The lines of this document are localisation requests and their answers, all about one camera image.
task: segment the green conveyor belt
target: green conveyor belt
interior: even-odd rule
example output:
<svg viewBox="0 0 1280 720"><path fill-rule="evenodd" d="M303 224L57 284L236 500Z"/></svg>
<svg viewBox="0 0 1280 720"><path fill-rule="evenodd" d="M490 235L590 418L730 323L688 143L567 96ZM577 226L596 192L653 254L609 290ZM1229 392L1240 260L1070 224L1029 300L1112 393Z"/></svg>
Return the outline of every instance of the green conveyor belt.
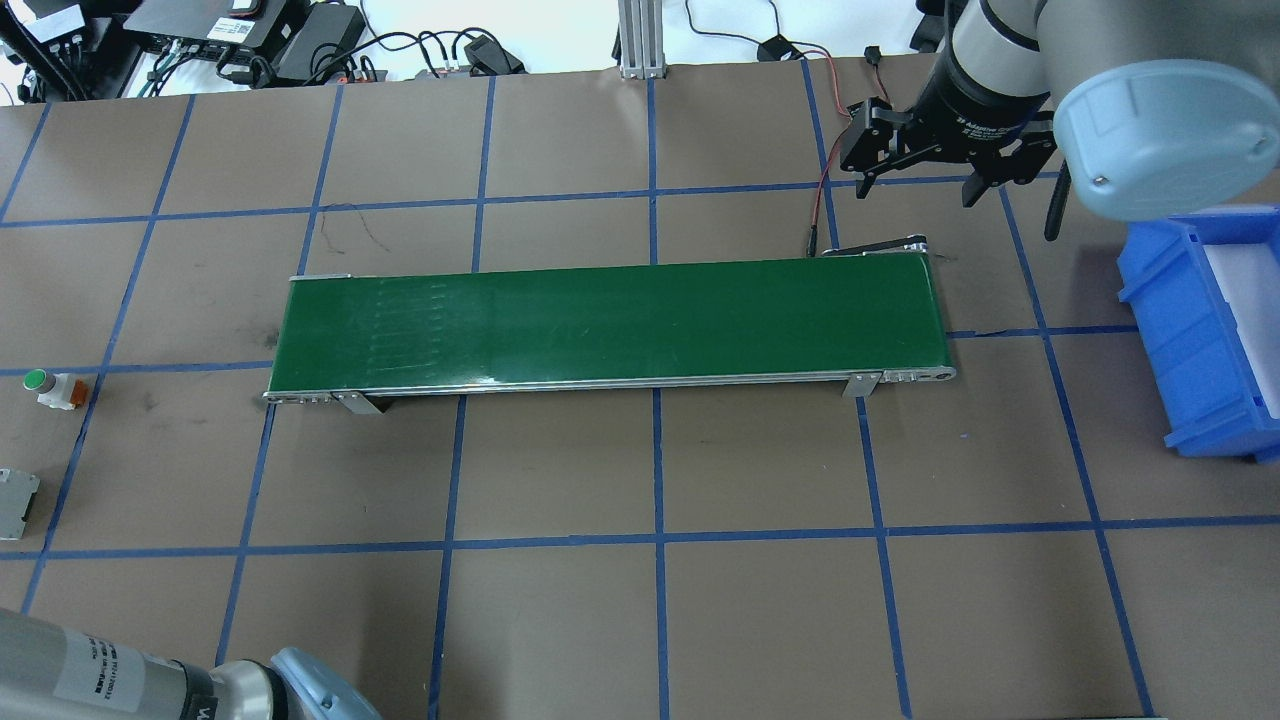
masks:
<svg viewBox="0 0 1280 720"><path fill-rule="evenodd" d="M292 283L266 397L948 377L950 364L914 252L324 277Z"/></svg>

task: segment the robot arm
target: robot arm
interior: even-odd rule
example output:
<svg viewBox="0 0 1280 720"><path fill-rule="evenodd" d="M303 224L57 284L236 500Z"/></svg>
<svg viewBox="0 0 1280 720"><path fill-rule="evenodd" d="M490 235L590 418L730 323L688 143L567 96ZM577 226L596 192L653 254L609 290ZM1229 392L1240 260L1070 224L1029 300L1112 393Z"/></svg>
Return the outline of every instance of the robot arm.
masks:
<svg viewBox="0 0 1280 720"><path fill-rule="evenodd" d="M861 173L859 197L884 172L933 160L973 168L970 206L1030 182L1060 147L1087 208L1139 220L1229 200L1280 160L1272 0L956 6L943 3L943 46L911 108L851 108L841 167ZM1056 113L1042 110L1050 96Z"/></svg>

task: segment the small bottle with green cap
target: small bottle with green cap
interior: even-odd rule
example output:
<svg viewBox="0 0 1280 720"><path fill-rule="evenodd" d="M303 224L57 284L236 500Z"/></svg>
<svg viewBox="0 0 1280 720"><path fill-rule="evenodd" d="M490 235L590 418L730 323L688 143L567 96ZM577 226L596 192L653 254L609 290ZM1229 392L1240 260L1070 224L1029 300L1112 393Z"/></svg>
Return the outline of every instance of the small bottle with green cap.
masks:
<svg viewBox="0 0 1280 720"><path fill-rule="evenodd" d="M22 387L36 393L36 401L56 410L76 410L84 405L88 386L69 373L32 370L22 378Z"/></svg>

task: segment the green bottle cap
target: green bottle cap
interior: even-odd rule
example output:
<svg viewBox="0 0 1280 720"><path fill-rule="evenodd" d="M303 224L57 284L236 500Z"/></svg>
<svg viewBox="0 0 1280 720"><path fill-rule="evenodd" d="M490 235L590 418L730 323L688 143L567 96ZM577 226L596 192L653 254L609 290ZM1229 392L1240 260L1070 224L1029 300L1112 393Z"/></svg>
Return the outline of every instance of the green bottle cap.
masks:
<svg viewBox="0 0 1280 720"><path fill-rule="evenodd" d="M22 378L22 387L31 392L49 392L54 389L54 377L45 370L32 370Z"/></svg>

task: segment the blue crate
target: blue crate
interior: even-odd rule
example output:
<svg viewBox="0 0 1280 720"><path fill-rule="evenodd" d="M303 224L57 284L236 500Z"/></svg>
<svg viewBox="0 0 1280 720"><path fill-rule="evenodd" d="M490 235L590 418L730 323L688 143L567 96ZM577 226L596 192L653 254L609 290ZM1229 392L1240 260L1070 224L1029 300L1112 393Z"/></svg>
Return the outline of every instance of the blue crate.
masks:
<svg viewBox="0 0 1280 720"><path fill-rule="evenodd" d="M1165 445L1280 460L1280 206L1133 223L1120 274L1172 427Z"/></svg>

